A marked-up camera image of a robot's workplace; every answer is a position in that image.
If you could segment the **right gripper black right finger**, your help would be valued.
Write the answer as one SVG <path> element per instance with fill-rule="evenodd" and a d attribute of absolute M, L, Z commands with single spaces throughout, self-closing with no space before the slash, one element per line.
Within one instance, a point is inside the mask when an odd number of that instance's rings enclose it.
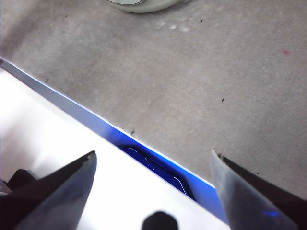
<path fill-rule="evenodd" d="M 307 202 L 249 172 L 214 149 L 213 183 L 233 230 L 305 230 Z"/>

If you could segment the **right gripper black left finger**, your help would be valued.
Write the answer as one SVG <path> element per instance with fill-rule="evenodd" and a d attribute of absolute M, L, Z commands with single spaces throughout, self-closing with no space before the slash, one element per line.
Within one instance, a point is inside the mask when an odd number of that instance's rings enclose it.
<path fill-rule="evenodd" d="M 0 196 L 2 230 L 75 230 L 91 192 L 96 171 L 91 151 L 57 171 L 36 179 L 18 169 Z"/>

